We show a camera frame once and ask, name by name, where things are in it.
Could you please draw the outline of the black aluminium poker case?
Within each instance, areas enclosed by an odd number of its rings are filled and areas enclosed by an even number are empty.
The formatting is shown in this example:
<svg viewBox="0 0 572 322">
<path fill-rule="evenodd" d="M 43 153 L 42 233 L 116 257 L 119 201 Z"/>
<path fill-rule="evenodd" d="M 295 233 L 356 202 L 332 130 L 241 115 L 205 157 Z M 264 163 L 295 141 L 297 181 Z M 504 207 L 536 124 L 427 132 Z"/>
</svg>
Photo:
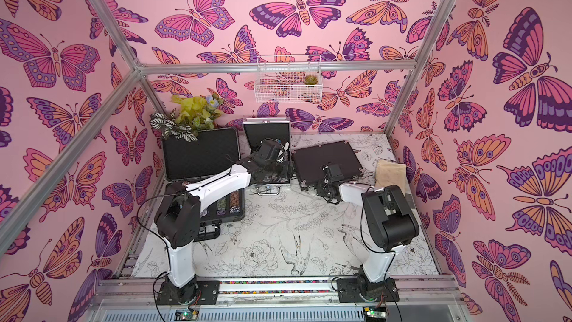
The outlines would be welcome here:
<svg viewBox="0 0 572 322">
<path fill-rule="evenodd" d="M 338 167 L 342 181 L 363 176 L 361 165 L 354 149 L 347 141 L 325 143 L 296 149 L 291 152 L 296 179 L 302 191 L 317 186 L 326 177 L 326 168 Z"/>
</svg>

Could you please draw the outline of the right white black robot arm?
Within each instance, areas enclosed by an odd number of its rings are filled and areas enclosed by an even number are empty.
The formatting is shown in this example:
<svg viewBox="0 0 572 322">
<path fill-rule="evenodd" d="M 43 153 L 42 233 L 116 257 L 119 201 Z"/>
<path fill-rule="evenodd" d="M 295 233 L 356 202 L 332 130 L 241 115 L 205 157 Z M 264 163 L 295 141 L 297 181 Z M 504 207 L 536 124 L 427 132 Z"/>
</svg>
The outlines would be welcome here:
<svg viewBox="0 0 572 322">
<path fill-rule="evenodd" d="M 374 186 L 345 179 L 339 164 L 330 163 L 322 170 L 317 194 L 329 204 L 346 202 L 360 207 L 360 223 L 366 224 L 374 244 L 366 246 L 369 256 L 357 280 L 365 287 L 384 285 L 394 259 L 419 235 L 419 223 L 402 191 L 407 183 L 405 165 L 379 161 Z"/>
</svg>

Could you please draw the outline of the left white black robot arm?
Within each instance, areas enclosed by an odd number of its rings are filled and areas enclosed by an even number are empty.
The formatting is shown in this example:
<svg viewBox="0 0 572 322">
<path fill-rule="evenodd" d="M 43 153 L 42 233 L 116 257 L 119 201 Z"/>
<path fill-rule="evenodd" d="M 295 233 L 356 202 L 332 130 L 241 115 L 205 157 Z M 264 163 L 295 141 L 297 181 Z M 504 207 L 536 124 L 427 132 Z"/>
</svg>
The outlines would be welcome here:
<svg viewBox="0 0 572 322">
<path fill-rule="evenodd" d="M 227 195 L 253 185 L 258 177 L 282 173 L 291 177 L 286 148 L 277 140 L 266 139 L 230 168 L 165 196 L 154 223 L 166 244 L 167 279 L 175 289 L 190 289 L 196 284 L 193 244 L 200 230 L 201 213 Z"/>
</svg>

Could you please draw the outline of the small silver poker case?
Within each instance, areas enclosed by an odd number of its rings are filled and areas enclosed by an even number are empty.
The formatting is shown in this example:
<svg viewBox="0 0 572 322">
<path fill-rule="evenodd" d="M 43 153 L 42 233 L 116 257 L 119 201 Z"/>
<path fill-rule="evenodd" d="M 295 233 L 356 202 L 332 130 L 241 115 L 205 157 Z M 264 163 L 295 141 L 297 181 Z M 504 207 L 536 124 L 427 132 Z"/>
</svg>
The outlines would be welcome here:
<svg viewBox="0 0 572 322">
<path fill-rule="evenodd" d="M 251 118 L 243 123 L 250 153 L 261 168 L 253 173 L 256 195 L 279 195 L 290 185 L 290 122 L 284 117 Z"/>
</svg>

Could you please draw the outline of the large black poker case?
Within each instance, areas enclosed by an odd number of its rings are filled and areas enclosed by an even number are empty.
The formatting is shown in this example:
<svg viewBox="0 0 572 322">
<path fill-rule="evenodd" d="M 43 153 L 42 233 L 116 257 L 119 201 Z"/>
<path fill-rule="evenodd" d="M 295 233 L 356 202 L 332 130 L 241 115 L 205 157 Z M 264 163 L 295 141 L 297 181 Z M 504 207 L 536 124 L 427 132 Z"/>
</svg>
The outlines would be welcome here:
<svg viewBox="0 0 572 322">
<path fill-rule="evenodd" d="M 163 141 L 167 186 L 164 203 L 171 203 L 185 182 L 196 183 L 230 168 L 241 158 L 238 132 L 234 128 L 202 131 L 196 141 L 170 137 Z M 245 216 L 244 190 L 235 191 L 201 213 L 196 242 L 216 239 L 220 228 Z"/>
</svg>

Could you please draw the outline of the cream work glove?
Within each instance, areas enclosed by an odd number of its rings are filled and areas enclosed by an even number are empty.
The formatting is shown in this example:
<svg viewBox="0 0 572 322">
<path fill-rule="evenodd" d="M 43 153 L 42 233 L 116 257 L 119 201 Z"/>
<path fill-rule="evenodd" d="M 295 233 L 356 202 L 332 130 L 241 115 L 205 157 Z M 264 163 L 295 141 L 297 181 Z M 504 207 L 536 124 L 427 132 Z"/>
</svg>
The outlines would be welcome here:
<svg viewBox="0 0 572 322">
<path fill-rule="evenodd" d="M 375 168 L 375 188 L 398 186 L 404 195 L 408 193 L 406 165 L 387 160 L 379 160 Z"/>
</svg>

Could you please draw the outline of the green artificial plant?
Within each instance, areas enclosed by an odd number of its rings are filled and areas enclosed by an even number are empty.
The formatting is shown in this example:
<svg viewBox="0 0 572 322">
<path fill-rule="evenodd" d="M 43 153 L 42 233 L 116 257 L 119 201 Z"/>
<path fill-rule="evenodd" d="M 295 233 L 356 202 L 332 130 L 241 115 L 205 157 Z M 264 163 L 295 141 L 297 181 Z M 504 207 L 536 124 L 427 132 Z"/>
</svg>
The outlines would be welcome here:
<svg viewBox="0 0 572 322">
<path fill-rule="evenodd" d="M 171 113 L 178 126 L 188 126 L 194 131 L 208 131 L 218 127 L 216 120 L 223 114 L 223 99 L 218 94 L 192 98 L 173 95 L 171 102 L 179 107 Z"/>
</svg>

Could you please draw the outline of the small green succulent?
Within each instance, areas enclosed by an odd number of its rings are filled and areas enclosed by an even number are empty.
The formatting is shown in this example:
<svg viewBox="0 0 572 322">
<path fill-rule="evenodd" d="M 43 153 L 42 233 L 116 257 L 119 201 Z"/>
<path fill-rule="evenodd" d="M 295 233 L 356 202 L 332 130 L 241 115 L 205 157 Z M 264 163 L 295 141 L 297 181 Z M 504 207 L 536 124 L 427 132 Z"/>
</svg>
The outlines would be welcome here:
<svg viewBox="0 0 572 322">
<path fill-rule="evenodd" d="M 320 79 L 316 75 L 306 75 L 304 77 L 303 83 L 307 86 L 315 86 L 318 85 Z"/>
</svg>

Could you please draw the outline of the striped leaf plant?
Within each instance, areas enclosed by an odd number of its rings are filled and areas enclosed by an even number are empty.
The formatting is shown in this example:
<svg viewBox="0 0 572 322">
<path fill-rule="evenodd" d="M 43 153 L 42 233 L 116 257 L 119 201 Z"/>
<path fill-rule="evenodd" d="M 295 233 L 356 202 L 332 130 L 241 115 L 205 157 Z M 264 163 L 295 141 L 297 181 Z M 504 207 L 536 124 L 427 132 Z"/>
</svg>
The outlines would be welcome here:
<svg viewBox="0 0 572 322">
<path fill-rule="evenodd" d="M 164 113 L 153 113 L 150 115 L 150 126 L 158 130 L 165 140 L 174 137 L 178 140 L 195 142 L 198 140 L 197 131 L 192 126 L 177 123 L 176 119 Z"/>
</svg>

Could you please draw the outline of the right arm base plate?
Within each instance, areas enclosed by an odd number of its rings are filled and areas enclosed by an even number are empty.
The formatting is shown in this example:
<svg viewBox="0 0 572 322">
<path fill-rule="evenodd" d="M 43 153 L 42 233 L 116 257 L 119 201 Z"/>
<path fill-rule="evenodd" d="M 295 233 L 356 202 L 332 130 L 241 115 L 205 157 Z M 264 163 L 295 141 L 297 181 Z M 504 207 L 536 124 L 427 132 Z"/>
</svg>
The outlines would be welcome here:
<svg viewBox="0 0 572 322">
<path fill-rule="evenodd" d="M 388 277 L 379 283 L 371 283 L 365 277 L 332 279 L 332 288 L 341 303 L 399 302 L 396 281 Z"/>
</svg>

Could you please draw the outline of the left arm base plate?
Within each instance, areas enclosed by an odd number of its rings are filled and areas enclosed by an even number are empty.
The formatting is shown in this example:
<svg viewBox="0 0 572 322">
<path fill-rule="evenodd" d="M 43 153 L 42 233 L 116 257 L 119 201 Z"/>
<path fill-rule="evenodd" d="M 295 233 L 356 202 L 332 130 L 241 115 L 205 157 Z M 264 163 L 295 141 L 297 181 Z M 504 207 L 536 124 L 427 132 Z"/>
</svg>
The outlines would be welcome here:
<svg viewBox="0 0 572 322">
<path fill-rule="evenodd" d="M 219 290 L 218 280 L 191 280 L 185 286 L 178 288 L 166 279 L 160 287 L 156 301 L 159 306 L 215 305 Z"/>
</svg>

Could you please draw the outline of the aluminium front rail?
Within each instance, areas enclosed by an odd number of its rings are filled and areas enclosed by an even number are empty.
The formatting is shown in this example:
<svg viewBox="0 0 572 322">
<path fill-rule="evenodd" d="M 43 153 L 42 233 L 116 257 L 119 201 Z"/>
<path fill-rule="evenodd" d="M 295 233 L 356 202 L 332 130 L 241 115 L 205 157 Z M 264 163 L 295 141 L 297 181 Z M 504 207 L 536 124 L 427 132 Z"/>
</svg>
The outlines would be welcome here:
<svg viewBox="0 0 572 322">
<path fill-rule="evenodd" d="M 86 321 L 472 321 L 443 275 L 401 276 L 366 299 L 354 277 L 200 278 L 195 302 L 176 304 L 158 280 L 104 281 Z"/>
</svg>

